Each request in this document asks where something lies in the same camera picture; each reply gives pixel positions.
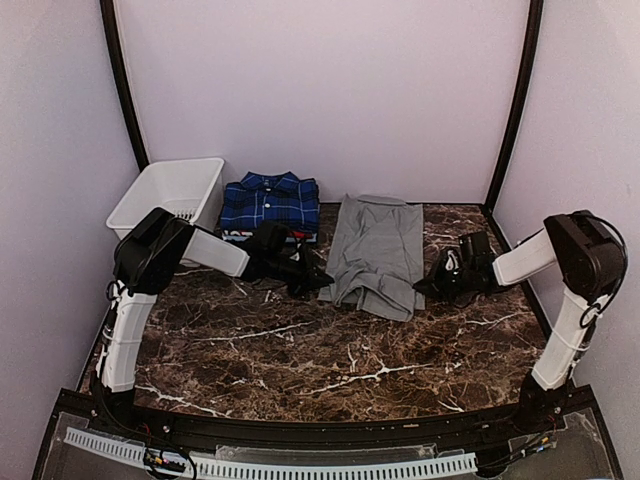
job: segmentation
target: gray fabric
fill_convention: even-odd
[[[408,321],[424,309],[412,285],[424,275],[422,206],[393,198],[347,196],[327,262],[335,283],[320,300],[355,303],[389,320]]]

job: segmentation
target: plaid shirt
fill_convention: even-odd
[[[223,230],[255,230],[263,220],[282,223],[299,232],[318,231],[318,185],[293,173],[257,175],[227,184],[220,216]]]

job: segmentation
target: white laundry basket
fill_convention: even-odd
[[[212,231],[222,210],[222,158],[149,165],[111,212],[107,226],[124,238],[155,207]]]

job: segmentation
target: robotic arm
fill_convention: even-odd
[[[564,301],[520,398],[521,407],[523,395],[536,408],[549,406],[552,392],[566,385],[588,349],[597,319],[620,288],[627,268],[623,242],[615,227],[586,210],[548,217],[542,230],[500,256],[491,250],[486,232],[476,232],[460,237],[459,248],[444,249],[414,288],[456,304],[470,294],[502,291],[558,263]]]
[[[239,248],[162,208],[149,213],[115,251],[115,280],[107,292],[111,307],[97,366],[102,387],[116,394],[133,391],[144,326],[182,259],[247,281],[283,280],[292,296],[333,283],[315,265],[306,244],[298,245],[295,259],[281,253],[288,234],[283,225],[263,222]]]

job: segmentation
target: black post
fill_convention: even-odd
[[[113,0],[100,0],[100,9],[102,10],[102,24],[107,39],[113,78],[116,82],[116,88],[118,89],[118,96],[120,97],[120,107],[122,108],[124,122],[127,126],[127,132],[129,132],[129,140],[133,147],[138,168],[142,171],[149,165],[149,158],[144,148],[140,126],[138,125],[138,117],[133,107],[133,99],[131,98],[131,90],[129,89],[129,82],[127,80],[127,71],[124,66],[124,59],[122,58],[122,46],[120,45],[120,37],[118,36],[118,24]]]
[[[529,4],[529,19],[527,20],[527,31],[524,37],[524,47],[522,48],[522,58],[520,59],[520,70],[518,71],[518,80],[516,81],[516,89],[511,102],[511,111],[509,112],[509,120],[507,128],[502,139],[502,147],[496,168],[493,172],[489,193],[484,201],[484,207],[490,213],[498,202],[500,189],[504,183],[504,177],[507,174],[509,160],[513,152],[513,146],[516,143],[520,120],[524,104],[527,99],[527,91],[529,89],[529,81],[531,80],[531,72],[533,70],[533,60],[536,55],[536,47],[538,45],[538,34],[540,33],[540,23],[542,21],[542,6],[544,0],[531,0]]]

